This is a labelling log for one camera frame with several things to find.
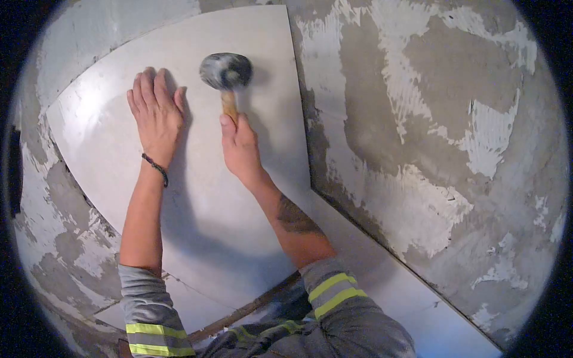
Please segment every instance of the wooden handle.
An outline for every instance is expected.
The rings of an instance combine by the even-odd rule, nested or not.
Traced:
[[[235,125],[237,125],[239,114],[235,103],[235,92],[221,91],[221,102],[223,103],[223,114],[230,116]]]

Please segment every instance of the gray cement wall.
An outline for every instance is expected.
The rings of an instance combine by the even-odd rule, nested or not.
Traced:
[[[115,356],[93,318],[120,298],[120,237],[83,196],[46,108],[86,68],[157,27],[267,1],[70,1],[29,56],[12,113],[28,279],[79,355]],[[563,114],[507,1],[283,0],[315,190],[507,347],[535,305],[565,221]]]

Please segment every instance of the forearm tattoo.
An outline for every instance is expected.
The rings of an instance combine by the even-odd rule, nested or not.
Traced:
[[[324,235],[319,226],[284,194],[281,195],[281,199],[278,202],[277,219],[289,233],[317,233]]]

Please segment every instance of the gray sleeve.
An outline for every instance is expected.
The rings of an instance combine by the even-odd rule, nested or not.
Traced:
[[[118,265],[125,331],[135,358],[194,356],[162,278]]]
[[[300,273],[319,327],[337,356],[416,357],[408,332],[359,289],[339,259],[314,262]]]

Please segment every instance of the large white tile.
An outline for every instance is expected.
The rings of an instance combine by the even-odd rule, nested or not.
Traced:
[[[220,320],[235,310],[205,297],[173,276],[164,278],[167,292],[171,295],[173,307],[179,313],[181,323],[187,334],[203,329],[216,320]],[[125,330],[123,310],[120,304],[105,309],[95,317],[121,330]]]
[[[291,31],[284,6],[243,7],[154,30],[98,61],[47,111],[53,136],[87,197],[119,232],[141,146],[126,91],[146,66],[187,86],[192,119],[170,168],[162,233],[164,269],[194,289],[241,307],[294,271],[258,204],[226,169],[218,91],[198,76],[214,52],[249,57],[254,77],[240,94],[262,160],[288,191],[308,190],[309,171]]]

